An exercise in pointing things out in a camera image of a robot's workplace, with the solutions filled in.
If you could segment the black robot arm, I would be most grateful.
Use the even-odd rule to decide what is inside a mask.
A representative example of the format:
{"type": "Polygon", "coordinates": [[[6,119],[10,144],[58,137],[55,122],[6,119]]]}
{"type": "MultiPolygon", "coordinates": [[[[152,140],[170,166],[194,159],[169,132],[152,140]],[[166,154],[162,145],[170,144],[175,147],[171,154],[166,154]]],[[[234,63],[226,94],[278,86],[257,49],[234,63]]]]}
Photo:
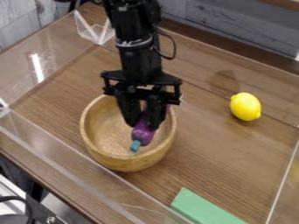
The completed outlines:
{"type": "Polygon", "coordinates": [[[166,119],[167,106],[181,103],[183,81],[163,71],[158,24],[162,8],[156,0],[103,0],[108,20],[116,32],[116,49],[122,68],[104,71],[104,94],[116,103],[130,126],[140,116],[158,129],[166,119]]]}

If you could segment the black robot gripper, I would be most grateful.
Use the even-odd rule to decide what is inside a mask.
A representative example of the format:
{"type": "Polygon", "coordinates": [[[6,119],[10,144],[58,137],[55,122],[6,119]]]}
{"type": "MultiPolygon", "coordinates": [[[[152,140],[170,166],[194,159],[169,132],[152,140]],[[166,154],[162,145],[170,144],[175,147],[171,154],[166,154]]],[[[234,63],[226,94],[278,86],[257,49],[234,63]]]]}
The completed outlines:
{"type": "Polygon", "coordinates": [[[142,114],[140,101],[146,101],[147,125],[158,130],[166,119],[167,104],[179,105],[183,81],[163,70],[160,43],[156,40],[116,41],[122,68],[103,71],[104,93],[116,97],[118,106],[131,127],[142,114]]]}

